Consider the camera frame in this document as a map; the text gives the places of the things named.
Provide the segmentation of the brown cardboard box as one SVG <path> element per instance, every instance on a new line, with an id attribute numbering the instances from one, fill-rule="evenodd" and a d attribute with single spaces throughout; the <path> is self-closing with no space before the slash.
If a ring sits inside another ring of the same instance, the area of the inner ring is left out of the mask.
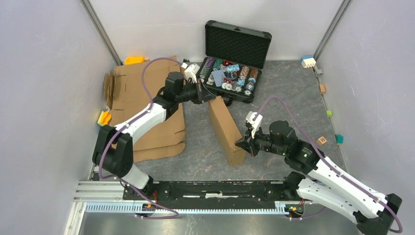
<path id="1" fill-rule="evenodd" d="M 242 138 L 224 100 L 221 96 L 208 103 L 210 123 L 225 152 L 230 166 L 240 165 L 244 162 L 246 151 L 235 145 Z"/>

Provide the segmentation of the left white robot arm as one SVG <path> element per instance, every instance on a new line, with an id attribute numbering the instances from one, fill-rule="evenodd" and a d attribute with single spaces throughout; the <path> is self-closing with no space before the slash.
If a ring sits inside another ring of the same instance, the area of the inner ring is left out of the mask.
<path id="1" fill-rule="evenodd" d="M 139 113 L 116 126 L 104 125 L 100 128 L 92 162 L 101 170 L 126 181 L 141 199 L 149 199 L 154 193 L 152 178 L 133 163 L 134 144 L 156 125 L 168 120 L 179 104 L 191 101 L 202 104 L 214 100 L 216 96 L 201 81 L 185 84 L 184 75 L 171 72 L 165 86 Z"/>

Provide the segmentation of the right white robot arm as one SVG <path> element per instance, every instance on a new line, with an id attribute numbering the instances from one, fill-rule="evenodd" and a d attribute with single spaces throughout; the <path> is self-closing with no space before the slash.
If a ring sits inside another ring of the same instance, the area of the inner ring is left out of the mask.
<path id="1" fill-rule="evenodd" d="M 247 122 L 245 136 L 235 145 L 252 156 L 259 151 L 284 156 L 294 172 L 283 185 L 289 200 L 298 197 L 319 203 L 356 225 L 364 235 L 386 235 L 401 206 L 394 193 L 383 194 L 349 175 L 312 144 L 300 140 L 286 121 L 275 121 L 264 134 L 259 125 Z"/>

